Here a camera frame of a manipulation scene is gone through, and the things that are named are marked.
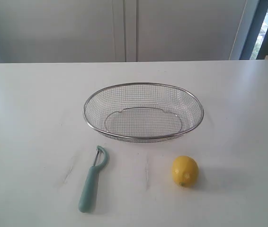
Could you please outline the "yellow lemon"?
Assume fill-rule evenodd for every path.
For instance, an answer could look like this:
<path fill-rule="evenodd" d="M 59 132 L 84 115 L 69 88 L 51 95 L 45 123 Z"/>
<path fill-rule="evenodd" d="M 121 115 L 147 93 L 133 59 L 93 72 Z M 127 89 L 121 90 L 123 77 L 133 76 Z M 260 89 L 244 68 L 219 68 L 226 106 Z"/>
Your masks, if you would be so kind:
<path fill-rule="evenodd" d="M 191 187 L 198 179 L 199 168 L 197 162 L 188 156 L 179 156 L 172 163 L 172 179 L 181 187 Z"/>

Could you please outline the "teal handled peeler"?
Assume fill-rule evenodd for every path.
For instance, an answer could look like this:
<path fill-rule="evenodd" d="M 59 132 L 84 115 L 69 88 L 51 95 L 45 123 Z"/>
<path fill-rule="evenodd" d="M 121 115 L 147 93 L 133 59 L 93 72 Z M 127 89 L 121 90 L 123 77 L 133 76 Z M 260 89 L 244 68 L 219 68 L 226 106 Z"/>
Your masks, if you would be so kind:
<path fill-rule="evenodd" d="M 90 167 L 79 199 L 78 210 L 91 213 L 96 205 L 99 174 L 109 161 L 109 154 L 102 146 L 97 146 L 97 154 Z"/>

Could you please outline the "white cabinet doors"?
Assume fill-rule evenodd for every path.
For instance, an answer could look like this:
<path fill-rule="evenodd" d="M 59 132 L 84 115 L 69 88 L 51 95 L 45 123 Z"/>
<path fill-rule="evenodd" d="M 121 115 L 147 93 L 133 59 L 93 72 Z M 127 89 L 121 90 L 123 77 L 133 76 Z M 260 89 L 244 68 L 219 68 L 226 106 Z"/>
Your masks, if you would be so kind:
<path fill-rule="evenodd" d="M 0 0 L 0 63 L 228 60 L 244 0 Z"/>

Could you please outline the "window with dark frame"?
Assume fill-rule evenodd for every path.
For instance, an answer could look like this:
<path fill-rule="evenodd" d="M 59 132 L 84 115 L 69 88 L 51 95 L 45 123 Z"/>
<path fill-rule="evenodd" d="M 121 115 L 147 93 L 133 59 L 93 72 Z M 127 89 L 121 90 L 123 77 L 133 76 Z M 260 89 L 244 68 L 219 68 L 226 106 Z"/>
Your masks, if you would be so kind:
<path fill-rule="evenodd" d="M 259 0 L 240 60 L 263 60 L 266 56 L 268 56 L 268 0 Z"/>

